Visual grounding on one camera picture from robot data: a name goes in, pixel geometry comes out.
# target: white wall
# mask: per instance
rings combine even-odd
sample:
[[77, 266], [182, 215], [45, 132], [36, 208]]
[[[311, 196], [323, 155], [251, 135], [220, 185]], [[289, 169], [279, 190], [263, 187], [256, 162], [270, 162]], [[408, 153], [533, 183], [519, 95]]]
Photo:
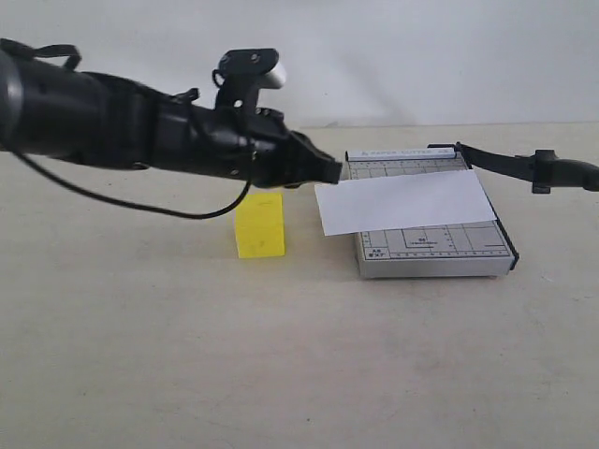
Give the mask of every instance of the white wall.
[[597, 0], [2, 0], [0, 35], [212, 105], [229, 49], [273, 46], [297, 124], [599, 120]]

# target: yellow block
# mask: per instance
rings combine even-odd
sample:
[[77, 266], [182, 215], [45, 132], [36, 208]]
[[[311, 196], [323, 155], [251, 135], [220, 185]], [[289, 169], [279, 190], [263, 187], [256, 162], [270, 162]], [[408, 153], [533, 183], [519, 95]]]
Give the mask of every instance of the yellow block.
[[248, 195], [235, 209], [235, 239], [240, 258], [285, 255], [283, 194]]

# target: white table surface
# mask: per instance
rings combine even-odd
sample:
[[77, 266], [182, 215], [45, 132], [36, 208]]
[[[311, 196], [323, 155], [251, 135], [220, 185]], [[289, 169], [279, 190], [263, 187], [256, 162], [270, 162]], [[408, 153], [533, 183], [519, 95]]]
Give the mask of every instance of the white table surface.
[[[455, 142], [599, 164], [599, 124], [307, 130], [323, 150]], [[44, 161], [115, 196], [216, 209], [234, 181]], [[1, 448], [596, 448], [599, 194], [479, 171], [521, 254], [501, 279], [363, 281], [285, 192], [288, 254], [232, 215], [119, 210], [0, 157]]]

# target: paper cutter base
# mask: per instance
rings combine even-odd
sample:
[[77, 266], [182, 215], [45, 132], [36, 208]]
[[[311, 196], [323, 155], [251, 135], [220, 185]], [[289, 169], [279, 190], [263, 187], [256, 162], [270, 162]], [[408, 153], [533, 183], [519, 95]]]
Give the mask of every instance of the paper cutter base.
[[[346, 176], [463, 169], [469, 167], [460, 152], [348, 152]], [[499, 220], [358, 233], [356, 257], [364, 278], [495, 277], [508, 274], [518, 260]]]

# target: white paper sheet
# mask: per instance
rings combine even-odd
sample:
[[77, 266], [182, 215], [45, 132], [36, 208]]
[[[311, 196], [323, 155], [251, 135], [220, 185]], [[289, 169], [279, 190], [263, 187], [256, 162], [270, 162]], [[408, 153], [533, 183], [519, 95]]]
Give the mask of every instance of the white paper sheet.
[[326, 236], [495, 220], [473, 170], [315, 186]]

